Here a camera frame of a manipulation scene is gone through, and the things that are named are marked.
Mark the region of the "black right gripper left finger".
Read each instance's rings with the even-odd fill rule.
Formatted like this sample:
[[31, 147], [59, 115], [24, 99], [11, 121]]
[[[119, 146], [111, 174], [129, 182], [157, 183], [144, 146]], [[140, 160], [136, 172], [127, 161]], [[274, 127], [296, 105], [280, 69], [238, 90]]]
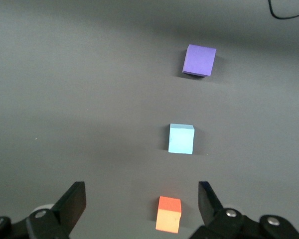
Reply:
[[25, 223], [31, 239], [68, 239], [86, 208], [84, 182], [75, 182], [51, 209], [39, 209]]

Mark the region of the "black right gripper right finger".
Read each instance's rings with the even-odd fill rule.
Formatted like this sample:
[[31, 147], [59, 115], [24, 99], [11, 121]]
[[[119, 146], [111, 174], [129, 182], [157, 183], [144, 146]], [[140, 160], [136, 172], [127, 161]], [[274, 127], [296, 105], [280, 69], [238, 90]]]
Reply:
[[207, 181], [198, 183], [198, 207], [203, 220], [192, 239], [261, 239], [259, 224], [239, 211], [225, 208]]

